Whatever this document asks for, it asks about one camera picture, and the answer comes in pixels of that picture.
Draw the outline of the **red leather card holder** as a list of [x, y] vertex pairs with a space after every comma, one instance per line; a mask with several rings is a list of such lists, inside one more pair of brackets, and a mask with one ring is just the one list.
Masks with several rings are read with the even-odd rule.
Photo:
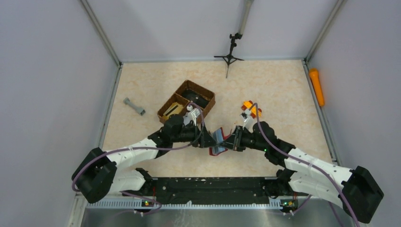
[[210, 156], [218, 156], [226, 151], [227, 148], [221, 146], [221, 144], [231, 136], [232, 131], [229, 134], [225, 135], [224, 130], [222, 127], [218, 128], [212, 133], [213, 139], [216, 141], [216, 146], [209, 147], [209, 155]]

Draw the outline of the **brown woven divided basket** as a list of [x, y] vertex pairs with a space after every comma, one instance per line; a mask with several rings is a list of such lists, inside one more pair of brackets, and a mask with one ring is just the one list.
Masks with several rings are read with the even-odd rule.
[[165, 123], [165, 119], [162, 117], [163, 113], [167, 110], [167, 108], [174, 102], [177, 102], [179, 104], [183, 105], [183, 110], [179, 113], [179, 115], [184, 116], [187, 112], [187, 105], [191, 102], [190, 100], [184, 98], [181, 96], [182, 92], [186, 89], [191, 89], [198, 94], [200, 94], [202, 97], [206, 98], [209, 100], [209, 104], [205, 108], [201, 108], [203, 112], [203, 116], [206, 117], [207, 114], [211, 111], [213, 106], [216, 103], [215, 100], [215, 93], [191, 80], [185, 80], [179, 87], [178, 89], [173, 92], [173, 94], [169, 97], [169, 99], [162, 105], [162, 107], [158, 110], [157, 116], [159, 118], [159, 121], [161, 123]]

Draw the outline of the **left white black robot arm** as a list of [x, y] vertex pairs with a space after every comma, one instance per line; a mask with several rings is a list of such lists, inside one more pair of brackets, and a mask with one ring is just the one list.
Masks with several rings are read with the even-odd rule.
[[174, 150], [173, 144], [178, 142], [199, 148], [217, 145], [203, 123], [185, 124], [184, 118], [175, 114], [159, 130], [137, 143], [112, 151], [99, 147], [90, 150], [71, 177], [72, 189], [82, 193], [89, 203], [98, 202], [113, 192], [138, 191], [146, 182], [144, 174], [123, 170], [163, 156]]

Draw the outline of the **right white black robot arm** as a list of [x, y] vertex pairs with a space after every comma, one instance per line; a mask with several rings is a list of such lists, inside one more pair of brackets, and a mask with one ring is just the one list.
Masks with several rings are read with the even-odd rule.
[[255, 123], [252, 131], [236, 126], [228, 136], [218, 129], [212, 136], [225, 149], [263, 151], [271, 163], [283, 167], [278, 178], [288, 180], [290, 190], [316, 196], [342, 207], [361, 223], [371, 222], [384, 197], [366, 168], [357, 166], [350, 169], [313, 157], [277, 138], [266, 122]]

